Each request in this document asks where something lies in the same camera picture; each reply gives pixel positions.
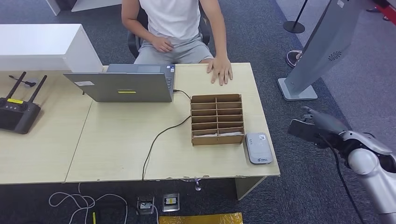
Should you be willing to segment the person's left hand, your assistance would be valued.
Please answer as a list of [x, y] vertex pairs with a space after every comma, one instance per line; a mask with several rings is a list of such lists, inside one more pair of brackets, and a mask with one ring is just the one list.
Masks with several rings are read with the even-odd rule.
[[208, 61], [207, 73], [211, 73], [211, 83], [219, 82], [220, 86], [233, 79], [231, 62], [228, 56], [216, 56]]

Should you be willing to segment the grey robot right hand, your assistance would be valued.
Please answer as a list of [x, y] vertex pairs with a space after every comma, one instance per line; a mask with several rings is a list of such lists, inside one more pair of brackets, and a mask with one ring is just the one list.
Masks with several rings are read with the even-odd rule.
[[303, 106], [302, 108], [308, 112], [308, 114], [304, 115], [304, 119], [312, 120], [313, 124], [322, 130], [334, 134], [340, 134], [349, 130], [340, 120], [329, 114], [318, 112], [307, 106]]

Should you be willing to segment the person's right hand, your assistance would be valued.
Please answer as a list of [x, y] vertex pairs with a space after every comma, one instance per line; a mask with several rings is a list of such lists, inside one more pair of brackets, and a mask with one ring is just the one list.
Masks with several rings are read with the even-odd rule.
[[153, 36], [150, 39], [150, 42], [155, 47], [155, 49], [160, 52], [171, 52], [174, 48], [172, 43], [164, 37]]

